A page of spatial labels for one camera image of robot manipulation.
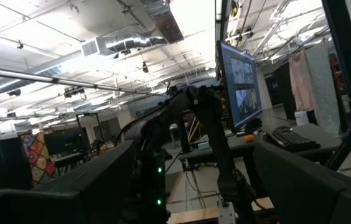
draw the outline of wooden board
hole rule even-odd
[[[264,208],[274,208],[274,205],[271,202],[269,197],[259,198],[257,202],[263,206]],[[257,206],[254,202],[251,204],[254,211],[259,211],[261,208]],[[215,208],[204,208],[199,210],[192,210],[187,212],[179,212],[171,214],[171,217],[168,224],[180,224],[180,223],[188,223],[188,222],[196,222],[209,220],[213,218],[218,218],[220,215],[220,209],[218,207]]]

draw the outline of keyboard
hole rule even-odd
[[[302,137],[287,126],[278,127],[271,134],[267,133],[267,136],[289,152],[301,152],[321,147],[317,142]]]

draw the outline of floor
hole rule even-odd
[[[286,119],[282,106],[276,106],[271,110],[264,111],[260,118],[263,121],[263,126],[269,128],[275,128],[280,125],[294,124],[293,122],[290,122]],[[173,155],[173,157],[175,157],[176,154],[180,151],[179,147],[171,149],[170,145],[165,148],[170,154]],[[234,161],[237,168],[245,175],[247,181],[250,182],[242,158],[236,158]],[[168,167],[171,162],[172,161],[166,161],[166,167]],[[180,171],[182,171],[181,163],[179,161],[175,161],[171,168],[168,170],[168,173],[171,174]],[[339,172],[351,177],[351,153],[343,163]],[[204,167],[198,171],[195,171],[195,175],[200,191],[210,191],[210,193],[203,194],[206,207],[216,207],[218,196],[215,192],[218,192],[218,169],[214,167]],[[195,187],[190,172],[188,173],[188,176],[191,184]],[[185,173],[183,173],[178,186],[176,186],[172,201],[167,204],[167,209],[172,213],[176,213],[201,208],[202,207],[200,205],[197,192],[189,185],[187,179],[185,178]]]

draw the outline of monitor screen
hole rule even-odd
[[[50,156],[63,152],[86,151],[90,149],[84,128],[70,128],[54,131],[44,136]]]
[[[218,54],[235,132],[261,113],[256,63],[252,56],[222,42],[218,42]]]

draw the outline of orange object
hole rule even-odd
[[[253,141],[255,141],[254,135],[249,134],[249,135],[245,136],[245,142],[253,142]]]

